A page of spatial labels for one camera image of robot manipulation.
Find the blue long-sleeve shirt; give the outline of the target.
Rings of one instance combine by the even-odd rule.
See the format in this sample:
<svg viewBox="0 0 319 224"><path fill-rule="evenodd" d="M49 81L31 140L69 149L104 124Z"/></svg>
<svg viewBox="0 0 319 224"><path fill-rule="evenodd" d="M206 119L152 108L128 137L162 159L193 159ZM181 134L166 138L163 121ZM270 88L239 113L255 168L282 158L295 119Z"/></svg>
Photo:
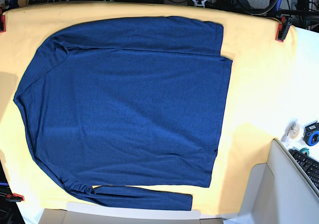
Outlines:
<svg viewBox="0 0 319 224"><path fill-rule="evenodd" d="M179 16L52 34L13 99L34 162L81 200L191 210L191 195L149 186L210 186L232 67L223 34L221 24Z"/></svg>

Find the yellow table cloth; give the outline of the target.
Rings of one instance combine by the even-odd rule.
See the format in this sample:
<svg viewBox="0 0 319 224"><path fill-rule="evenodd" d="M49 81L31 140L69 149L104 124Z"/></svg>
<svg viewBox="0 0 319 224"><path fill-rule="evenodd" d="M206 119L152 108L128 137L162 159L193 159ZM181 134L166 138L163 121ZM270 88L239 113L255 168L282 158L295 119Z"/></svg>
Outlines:
<svg viewBox="0 0 319 224"><path fill-rule="evenodd" d="M222 24L221 54L233 61L210 187L151 189L191 194L192 208L203 214L239 212L251 169L267 161L272 139L282 136L294 115L288 106L301 41L296 29L278 42L278 23L268 18L189 6L101 1L28 5L5 13L6 31L0 35L0 160L12 191L25 197L20 207L64 209L75 201L33 161L13 102L37 48L51 34L74 24L146 16L182 16Z"/></svg>

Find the clear tape roll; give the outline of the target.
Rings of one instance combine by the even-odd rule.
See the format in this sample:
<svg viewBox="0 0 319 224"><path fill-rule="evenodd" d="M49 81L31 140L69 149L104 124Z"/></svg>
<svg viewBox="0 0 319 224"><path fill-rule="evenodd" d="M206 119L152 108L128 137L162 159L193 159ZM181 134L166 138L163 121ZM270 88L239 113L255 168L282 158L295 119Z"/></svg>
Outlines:
<svg viewBox="0 0 319 224"><path fill-rule="evenodd" d="M305 126L297 119L291 121L285 129L281 142L288 146L292 142L300 142L305 135Z"/></svg>

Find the red clamp top right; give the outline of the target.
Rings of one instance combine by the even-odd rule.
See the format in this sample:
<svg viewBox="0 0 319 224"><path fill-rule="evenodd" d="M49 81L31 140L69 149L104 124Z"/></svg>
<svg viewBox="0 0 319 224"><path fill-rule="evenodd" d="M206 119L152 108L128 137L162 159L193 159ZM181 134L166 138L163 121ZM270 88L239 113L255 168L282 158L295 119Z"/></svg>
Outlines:
<svg viewBox="0 0 319 224"><path fill-rule="evenodd" d="M292 25L292 18L289 16L282 16L281 23L278 25L277 34L275 39L279 42L284 42L286 36L289 32L289 29Z"/></svg>

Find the red clamp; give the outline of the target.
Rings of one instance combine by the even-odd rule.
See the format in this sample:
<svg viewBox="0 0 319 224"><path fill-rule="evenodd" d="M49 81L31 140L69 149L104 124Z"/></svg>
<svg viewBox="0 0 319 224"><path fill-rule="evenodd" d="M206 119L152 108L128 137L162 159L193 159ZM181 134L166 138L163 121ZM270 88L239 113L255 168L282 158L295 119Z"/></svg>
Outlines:
<svg viewBox="0 0 319 224"><path fill-rule="evenodd" d="M2 8L0 8L0 33L5 32L5 16L3 14Z"/></svg>
<svg viewBox="0 0 319 224"><path fill-rule="evenodd" d="M275 39L279 42L284 42L286 36L289 32L289 29L292 25L292 18L289 16L282 16L281 23L278 25L277 34Z"/></svg>
<svg viewBox="0 0 319 224"><path fill-rule="evenodd" d="M7 202L17 203L24 201L24 196L18 194L5 194L4 197Z"/></svg>

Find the white cardboard box right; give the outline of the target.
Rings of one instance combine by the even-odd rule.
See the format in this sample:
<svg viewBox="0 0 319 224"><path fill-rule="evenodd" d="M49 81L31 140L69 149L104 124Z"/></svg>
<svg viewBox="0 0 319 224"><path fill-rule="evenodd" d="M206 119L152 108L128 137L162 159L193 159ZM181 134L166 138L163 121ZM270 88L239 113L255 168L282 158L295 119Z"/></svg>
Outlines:
<svg viewBox="0 0 319 224"><path fill-rule="evenodd" d="M266 164L251 170L239 224L317 224L319 192L277 139Z"/></svg>

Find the green tape roll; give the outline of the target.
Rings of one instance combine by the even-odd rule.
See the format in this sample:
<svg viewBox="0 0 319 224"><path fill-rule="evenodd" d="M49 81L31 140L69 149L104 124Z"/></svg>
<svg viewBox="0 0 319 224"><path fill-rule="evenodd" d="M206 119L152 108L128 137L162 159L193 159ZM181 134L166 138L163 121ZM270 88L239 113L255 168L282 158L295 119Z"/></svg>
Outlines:
<svg viewBox="0 0 319 224"><path fill-rule="evenodd" d="M310 150L308 148L302 148L300 149L300 153L302 153L305 156L309 156Z"/></svg>

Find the blue tape measure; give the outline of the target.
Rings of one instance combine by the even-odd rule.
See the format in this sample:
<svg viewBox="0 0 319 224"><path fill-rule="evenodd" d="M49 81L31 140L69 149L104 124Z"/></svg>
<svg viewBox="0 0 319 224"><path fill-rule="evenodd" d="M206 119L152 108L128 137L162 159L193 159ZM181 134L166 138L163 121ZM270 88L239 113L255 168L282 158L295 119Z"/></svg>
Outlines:
<svg viewBox="0 0 319 224"><path fill-rule="evenodd" d="M313 122L305 127L305 135L303 137L304 142L308 146L314 146L319 142L319 123Z"/></svg>

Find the black keyboard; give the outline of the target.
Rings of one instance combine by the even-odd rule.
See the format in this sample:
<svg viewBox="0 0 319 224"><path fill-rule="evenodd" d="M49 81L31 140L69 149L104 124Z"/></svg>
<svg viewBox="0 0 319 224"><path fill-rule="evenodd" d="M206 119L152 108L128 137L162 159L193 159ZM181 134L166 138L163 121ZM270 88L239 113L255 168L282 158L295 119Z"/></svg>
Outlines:
<svg viewBox="0 0 319 224"><path fill-rule="evenodd" d="M316 189L319 189L319 163L308 155L295 150L289 149L289 153L293 156L299 166L305 171Z"/></svg>

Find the red clamp bottom left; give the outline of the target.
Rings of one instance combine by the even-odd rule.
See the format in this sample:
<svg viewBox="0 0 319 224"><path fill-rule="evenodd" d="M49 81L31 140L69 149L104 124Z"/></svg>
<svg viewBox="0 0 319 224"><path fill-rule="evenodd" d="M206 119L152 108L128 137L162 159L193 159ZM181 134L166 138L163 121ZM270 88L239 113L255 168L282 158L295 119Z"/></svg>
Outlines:
<svg viewBox="0 0 319 224"><path fill-rule="evenodd" d="M17 203L24 201L24 196L18 194L5 194L4 197L7 202Z"/></svg>

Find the red clamp top left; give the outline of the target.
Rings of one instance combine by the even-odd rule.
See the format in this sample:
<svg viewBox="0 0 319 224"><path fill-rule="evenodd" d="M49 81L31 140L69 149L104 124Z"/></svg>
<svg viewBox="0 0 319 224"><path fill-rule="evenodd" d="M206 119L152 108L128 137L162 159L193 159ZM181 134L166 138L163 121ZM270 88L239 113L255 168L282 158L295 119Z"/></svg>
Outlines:
<svg viewBox="0 0 319 224"><path fill-rule="evenodd" d="M5 32L5 16L3 14L2 8L0 8L0 33Z"/></svg>

